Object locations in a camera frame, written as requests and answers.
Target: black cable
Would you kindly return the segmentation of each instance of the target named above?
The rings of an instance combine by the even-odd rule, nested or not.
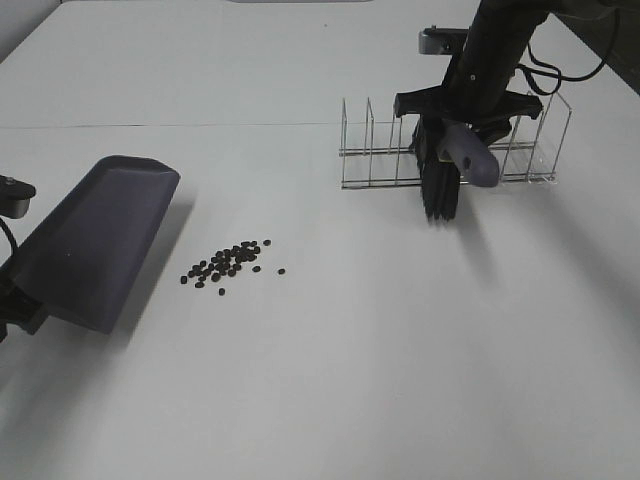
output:
[[[16,237],[13,236],[13,233],[11,233],[11,229],[2,218],[0,218],[0,228],[7,236],[7,240],[9,240],[9,244],[11,245],[11,256],[7,262],[7,270],[11,270],[18,251],[18,242],[16,241]]]
[[[518,64],[517,68],[519,70],[522,71],[522,73],[525,75],[525,77],[527,78],[527,82],[529,83],[529,85],[531,86],[531,88],[533,90],[538,90],[538,91],[542,91],[540,89],[540,87],[536,84],[535,80],[533,80],[533,75],[540,75],[543,77],[548,77],[548,78],[554,78],[555,80],[557,80],[558,82],[584,82],[586,80],[590,80],[591,78],[595,77],[598,73],[600,73],[600,71],[604,68],[604,66],[607,64],[607,61],[609,60],[609,57],[611,56],[611,53],[613,52],[613,48],[616,45],[616,41],[618,40],[618,33],[620,31],[620,10],[615,9],[613,11],[613,31],[611,33],[611,40],[609,41],[609,46],[607,47],[607,50],[605,51],[603,57],[602,57],[602,61],[600,62],[600,64],[590,73],[586,74],[586,75],[582,75],[580,77],[567,77],[565,75],[562,75],[562,72],[560,71],[560,69],[558,69],[557,67],[555,67],[554,65],[548,64],[548,63],[544,63],[541,62],[540,60],[538,60],[534,55],[533,52],[531,50],[531,46],[528,46],[528,50],[529,50],[529,57],[531,58],[531,61],[538,65],[539,67],[545,67],[545,68],[550,68],[552,70],[555,70],[555,73],[550,73],[550,72],[545,72],[544,70],[538,70],[535,68],[531,68],[528,67],[526,65],[522,65],[522,64]]]
[[[533,90],[538,95],[542,95],[542,96],[553,95],[558,90],[560,90],[560,87],[562,86],[562,78],[561,78],[562,77],[562,71],[558,67],[556,67],[555,65],[551,65],[550,63],[545,63],[545,62],[543,62],[541,60],[538,60],[536,58],[536,56],[533,54],[533,51],[531,50],[531,44],[527,45],[527,51],[529,52],[529,58],[531,59],[531,62],[533,62],[538,67],[544,67],[544,68],[548,68],[548,69],[551,69],[551,70],[555,70],[555,72],[557,74],[557,83],[556,83],[555,88],[553,90],[551,90],[550,92],[547,92],[547,91],[543,90],[542,88],[540,88],[538,83],[533,78],[533,73],[530,71],[530,70],[533,70],[533,69],[529,69],[529,67],[527,67],[526,69],[522,69],[522,73],[526,77],[527,83],[531,87],[531,90]]]

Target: white table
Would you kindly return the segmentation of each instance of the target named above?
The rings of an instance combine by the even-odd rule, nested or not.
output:
[[[473,15],[437,3],[67,3],[0,65],[2,173],[38,187],[11,223],[19,239],[103,156],[182,174],[111,336],[50,319],[0,346],[0,478],[638,478],[630,89],[608,69],[567,88],[560,184],[465,188],[446,228],[426,224],[414,189],[338,188],[340,97],[390,102],[436,83],[442,62],[413,55],[415,32]],[[315,42],[324,23],[330,48]],[[308,43],[276,28],[312,24]],[[172,41],[151,41],[170,25]],[[351,64],[350,25],[362,56],[327,77]],[[115,26],[112,43],[91,41]],[[596,62],[557,21],[541,32],[540,56],[567,72]],[[307,50],[322,62],[286,61]],[[109,62],[133,84],[101,83]],[[296,73],[313,96],[288,91]],[[183,95],[163,97],[172,86]],[[56,128],[117,123],[156,126]],[[261,274],[242,272],[224,298],[178,284],[245,238],[273,240]]]

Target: metal dish rack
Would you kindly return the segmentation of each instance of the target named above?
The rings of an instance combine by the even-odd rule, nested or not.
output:
[[[508,139],[490,147],[501,161],[500,182],[555,183],[571,115],[571,106],[556,93],[549,97],[538,120],[522,116],[512,120],[513,130]],[[413,127],[403,132],[404,124],[411,117],[415,119]],[[411,148],[417,119],[417,115],[407,115],[396,120],[392,114],[391,122],[376,122],[371,99],[367,98],[365,122],[350,123],[347,102],[343,99],[339,151],[342,188],[419,186],[420,177]],[[461,184],[467,184],[464,177]]]

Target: white wall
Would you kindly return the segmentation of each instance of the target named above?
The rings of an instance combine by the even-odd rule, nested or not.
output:
[[[60,0],[0,0],[0,61],[58,5]]]

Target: gray handle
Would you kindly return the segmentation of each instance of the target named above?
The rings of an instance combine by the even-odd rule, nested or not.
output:
[[[438,145],[441,160],[453,161],[464,178],[478,187],[495,187],[500,181],[500,165],[464,123],[446,122],[446,133]]]

